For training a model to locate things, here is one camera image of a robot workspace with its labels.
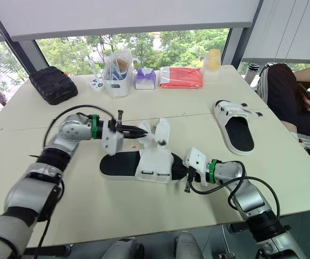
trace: black cable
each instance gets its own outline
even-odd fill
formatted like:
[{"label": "black cable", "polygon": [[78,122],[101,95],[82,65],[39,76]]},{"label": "black cable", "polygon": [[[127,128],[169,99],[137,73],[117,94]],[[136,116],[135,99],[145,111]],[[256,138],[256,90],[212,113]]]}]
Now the black cable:
[{"label": "black cable", "polygon": [[51,223],[51,218],[49,218],[49,219],[47,220],[47,224],[46,224],[45,230],[43,231],[43,234],[42,234],[42,237],[41,237],[41,239],[40,239],[40,242],[38,243],[38,246],[37,246],[37,248],[36,248],[36,251],[35,251],[35,254],[34,254],[33,259],[37,259],[37,258],[38,258],[38,254],[40,253],[40,249],[41,249],[43,240],[45,239],[45,236],[46,236],[46,234],[47,234],[48,227],[49,227],[49,224],[50,224],[50,223]]},{"label": "black cable", "polygon": [[[60,184],[61,184],[61,189],[62,189],[62,191],[61,191],[60,198],[58,199],[58,202],[59,202],[59,201],[61,200],[61,198],[64,196],[64,192],[65,192],[65,184],[64,184],[64,181],[63,181],[62,179],[60,179]],[[50,222],[51,222],[51,218],[49,218],[49,219],[47,220],[47,224],[46,224],[45,230],[43,231],[43,234],[42,234],[42,237],[41,237],[41,239],[40,239],[40,242],[39,242],[38,245],[37,245],[37,248],[36,248],[36,251],[35,251],[35,254],[34,254],[33,259],[37,259],[38,255],[39,255],[39,253],[40,253],[40,250],[41,250],[41,247],[42,247],[42,243],[43,243],[43,241],[44,241],[44,239],[45,239],[45,236],[46,236],[46,234],[47,234],[47,231],[48,231]]]},{"label": "black cable", "polygon": [[83,105],[73,106],[73,107],[71,107],[71,108],[68,108],[68,109],[64,110],[64,111],[61,112],[55,119],[52,120],[51,124],[49,125],[49,127],[48,127],[48,129],[47,129],[47,131],[46,131],[46,134],[45,134],[45,137],[44,137],[44,140],[43,140],[43,147],[46,146],[47,136],[48,136],[48,134],[49,134],[51,128],[53,127],[54,123],[56,123],[56,121],[57,121],[61,116],[63,116],[65,113],[70,112],[70,111],[72,111],[72,110],[76,110],[76,109],[84,108],[84,107],[95,108],[95,109],[97,109],[97,110],[103,111],[103,112],[107,113],[109,116],[111,116],[113,120],[115,120],[114,116],[113,116],[109,111],[107,111],[107,110],[105,110],[105,109],[103,109],[103,108],[101,108],[101,107],[99,107],[99,106],[90,105],[90,104],[83,104]]},{"label": "black cable", "polygon": [[240,162],[240,161],[233,161],[233,162],[239,163],[239,164],[241,165],[241,167],[242,167],[242,175],[241,175],[241,177],[240,177],[240,181],[239,181],[239,183],[236,185],[235,189],[234,189],[234,190],[230,193],[230,195],[228,196],[228,204],[229,204],[229,206],[230,206],[231,208],[237,210],[237,208],[231,203],[231,199],[232,199],[232,197],[235,195],[235,193],[237,192],[237,190],[241,187],[241,184],[243,183],[243,180],[244,180],[244,178],[245,178],[245,176],[246,176],[246,168],[245,168],[244,164],[243,164],[242,162]]},{"label": "black cable", "polygon": [[[220,189],[224,188],[225,186],[227,186],[227,185],[229,185],[229,184],[231,184],[231,183],[233,183],[233,182],[239,181],[239,180],[241,180],[241,179],[242,179],[241,177],[232,179],[232,180],[230,180],[230,181],[228,181],[228,182],[225,182],[224,184],[222,184],[222,185],[220,185],[220,186],[218,186],[218,187],[215,187],[215,188],[213,188],[213,189],[211,189],[211,190],[207,190],[207,191],[197,190],[196,188],[193,187],[192,182],[189,182],[189,186],[190,186],[190,188],[191,188],[195,193],[205,195],[205,194],[210,194],[210,193],[213,193],[213,192],[215,192],[215,191],[217,191],[217,190],[220,190]],[[277,207],[277,218],[279,219],[279,216],[280,216],[279,200],[278,200],[278,197],[277,197],[276,193],[275,193],[274,190],[272,189],[272,187],[271,187],[267,182],[263,181],[262,179],[256,178],[256,177],[245,176],[245,177],[243,177],[243,179],[248,179],[248,180],[254,180],[254,181],[261,182],[263,185],[265,185],[265,186],[270,190],[270,192],[272,193],[272,195],[273,195],[273,197],[274,197],[274,200],[275,200],[275,205],[276,205],[276,207]]]},{"label": "black cable", "polygon": [[64,184],[64,181],[63,179],[60,179],[60,183],[61,183],[61,195],[58,199],[58,202],[61,200],[61,198],[64,196],[64,191],[65,191],[65,184]]}]

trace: red package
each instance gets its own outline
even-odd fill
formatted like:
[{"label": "red package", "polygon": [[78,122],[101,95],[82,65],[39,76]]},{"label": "red package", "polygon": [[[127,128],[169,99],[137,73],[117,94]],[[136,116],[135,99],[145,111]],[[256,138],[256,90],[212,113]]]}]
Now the red package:
[{"label": "red package", "polygon": [[160,87],[162,88],[202,88],[200,69],[190,67],[161,67]]}]

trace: black zippered case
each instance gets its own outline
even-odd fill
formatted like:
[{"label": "black zippered case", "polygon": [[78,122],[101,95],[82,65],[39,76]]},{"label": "black zippered case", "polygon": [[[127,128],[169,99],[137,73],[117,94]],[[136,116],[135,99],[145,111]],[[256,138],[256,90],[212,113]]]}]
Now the black zippered case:
[{"label": "black zippered case", "polygon": [[55,66],[29,75],[30,82],[50,105],[60,104],[78,94],[74,82]]}]

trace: black insole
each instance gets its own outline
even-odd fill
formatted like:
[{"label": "black insole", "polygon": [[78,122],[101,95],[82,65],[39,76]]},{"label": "black insole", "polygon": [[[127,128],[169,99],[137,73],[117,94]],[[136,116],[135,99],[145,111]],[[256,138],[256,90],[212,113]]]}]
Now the black insole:
[{"label": "black insole", "polygon": [[[173,154],[174,163],[171,167],[171,179],[179,180],[186,176],[186,168],[182,159]],[[100,162],[100,171],[108,176],[134,176],[140,161],[138,151],[120,152],[113,156],[106,155]]]},{"label": "black insole", "polygon": [[232,117],[225,125],[231,144],[240,151],[251,151],[254,142],[248,128],[247,120],[243,117]]}]

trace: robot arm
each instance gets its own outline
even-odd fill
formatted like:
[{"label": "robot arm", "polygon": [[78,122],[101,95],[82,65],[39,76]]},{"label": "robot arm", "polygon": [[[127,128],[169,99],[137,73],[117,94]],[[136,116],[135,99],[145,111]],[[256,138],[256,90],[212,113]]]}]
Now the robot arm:
[{"label": "robot arm", "polygon": [[232,200],[242,219],[248,224],[249,230],[257,242],[259,254],[263,258],[307,259],[290,232],[280,224],[265,197],[247,179],[254,178],[246,176],[245,168],[241,162],[222,163],[213,160],[208,163],[203,153],[191,148],[184,159],[184,165],[189,168],[186,192],[190,192],[193,178],[205,186],[208,183],[226,185],[231,193],[242,181],[232,196]]},{"label": "robot arm", "polygon": [[7,195],[0,215],[0,259],[20,258],[37,222],[48,220],[63,194],[63,173],[81,140],[102,139],[102,149],[114,155],[124,138],[141,138],[146,131],[98,115],[73,114],[44,147],[37,161]]}]

